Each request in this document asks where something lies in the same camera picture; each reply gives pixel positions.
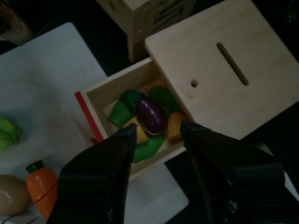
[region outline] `wooden lid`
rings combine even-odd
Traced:
[[[240,139],[299,100],[299,64],[249,0],[225,0],[145,39],[191,119]]]

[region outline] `slot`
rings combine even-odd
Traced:
[[[224,45],[220,42],[216,44],[216,47],[219,48],[220,54],[223,55],[225,61],[228,62],[229,67],[232,68],[240,82],[243,83],[244,86],[247,86],[248,85],[247,76],[243,74],[237,63],[235,62],[235,60],[232,59],[232,57],[229,55],[227,48],[224,47]]]

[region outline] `purple eggplant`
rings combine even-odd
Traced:
[[[157,103],[134,90],[125,91],[121,100],[134,113],[145,132],[150,135],[161,134],[166,129],[168,118]]]

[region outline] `green leaf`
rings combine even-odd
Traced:
[[[2,117],[0,117],[0,130],[6,131],[12,135],[14,134],[14,125]]]
[[[12,139],[13,137],[14,136],[10,133],[0,129],[0,141]]]
[[[0,151],[17,144],[17,136],[21,133],[22,129],[5,118],[0,117]]]
[[[10,139],[0,141],[0,151],[14,144],[17,144],[16,138],[10,138]]]

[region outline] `wooden drawer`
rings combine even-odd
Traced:
[[[120,95],[130,89],[146,93],[148,89],[154,86],[161,86],[170,90],[152,59],[146,58],[77,93],[77,97],[81,97],[81,100],[78,100],[80,106],[84,108],[85,113],[89,113],[86,115],[88,122],[98,140],[106,138],[117,130],[117,127],[108,121],[108,114]],[[130,179],[182,151],[181,142],[170,144],[165,139],[156,154],[133,165]]]

